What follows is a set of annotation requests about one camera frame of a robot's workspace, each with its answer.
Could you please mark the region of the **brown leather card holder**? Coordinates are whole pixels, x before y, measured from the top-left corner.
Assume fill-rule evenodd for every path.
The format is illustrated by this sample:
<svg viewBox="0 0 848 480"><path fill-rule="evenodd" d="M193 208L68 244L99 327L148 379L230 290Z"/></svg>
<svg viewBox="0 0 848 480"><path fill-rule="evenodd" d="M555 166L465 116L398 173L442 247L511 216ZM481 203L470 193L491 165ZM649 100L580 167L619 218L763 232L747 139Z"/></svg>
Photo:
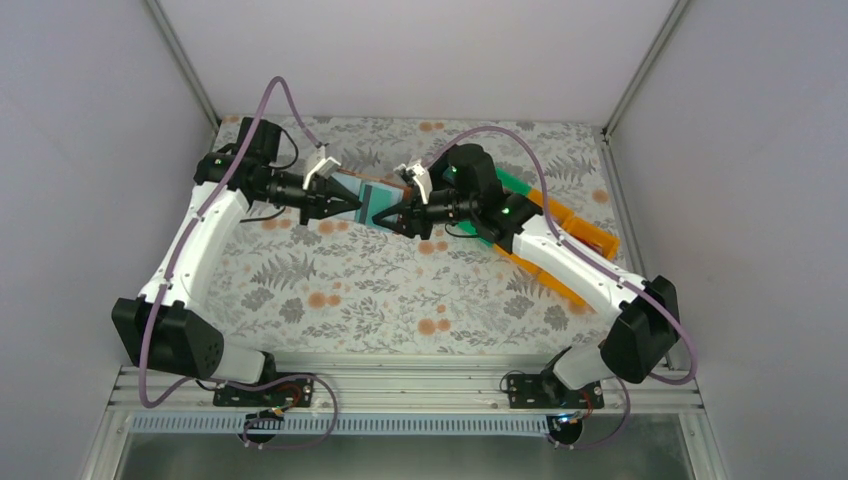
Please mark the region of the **brown leather card holder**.
<svg viewBox="0 0 848 480"><path fill-rule="evenodd" d="M362 203L359 209L335 215L337 220L345 220L378 231L391 232L377 225L373 216L404 200L410 193L404 186L397 186L379 180L368 180L349 173L334 173L332 177L350 192L356 194Z"/></svg>

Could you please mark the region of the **teal credit card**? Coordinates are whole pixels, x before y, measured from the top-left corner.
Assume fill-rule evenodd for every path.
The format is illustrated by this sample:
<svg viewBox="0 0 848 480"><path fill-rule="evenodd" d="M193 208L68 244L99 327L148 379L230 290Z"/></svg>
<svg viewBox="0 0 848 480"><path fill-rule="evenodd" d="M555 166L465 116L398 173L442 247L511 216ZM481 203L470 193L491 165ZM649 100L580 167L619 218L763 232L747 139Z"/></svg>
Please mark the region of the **teal credit card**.
<svg viewBox="0 0 848 480"><path fill-rule="evenodd" d="M372 217L402 201L405 193L406 190L404 188L385 183L362 183L359 188L361 209L355 222L369 228L380 229L380 227L373 224Z"/></svg>

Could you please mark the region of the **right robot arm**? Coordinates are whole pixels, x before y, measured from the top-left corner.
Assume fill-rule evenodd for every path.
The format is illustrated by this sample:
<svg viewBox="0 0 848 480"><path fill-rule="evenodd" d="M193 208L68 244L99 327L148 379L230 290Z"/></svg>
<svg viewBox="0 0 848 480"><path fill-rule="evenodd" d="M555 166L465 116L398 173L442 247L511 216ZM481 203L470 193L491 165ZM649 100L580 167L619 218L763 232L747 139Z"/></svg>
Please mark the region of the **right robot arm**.
<svg viewBox="0 0 848 480"><path fill-rule="evenodd" d="M426 240L436 224L468 221L481 239L550 275L610 322L598 345L568 347L547 365L541 391L552 406L567 406L602 379L643 382L679 340L670 280L622 269L555 225L540 205L504 188L481 146L452 146L429 168L414 162L398 171L416 191L374 214L374 224Z"/></svg>

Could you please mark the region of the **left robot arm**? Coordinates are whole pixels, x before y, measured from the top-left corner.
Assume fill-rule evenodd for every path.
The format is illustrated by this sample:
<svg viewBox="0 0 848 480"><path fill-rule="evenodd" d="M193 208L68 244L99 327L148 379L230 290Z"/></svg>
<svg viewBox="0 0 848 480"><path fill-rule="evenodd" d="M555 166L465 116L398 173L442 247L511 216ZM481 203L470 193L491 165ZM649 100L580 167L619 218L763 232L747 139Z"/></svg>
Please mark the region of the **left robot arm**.
<svg viewBox="0 0 848 480"><path fill-rule="evenodd" d="M232 343L211 323L207 296L224 247L255 202L299 211L300 223L352 212L361 205L334 173L339 156L326 144L307 157L304 171L275 166L284 129L243 119L237 139L198 163L185 217L154 275L134 298L120 298L113 324L133 365L203 380L238 382L255 405L278 391L272 356Z"/></svg>

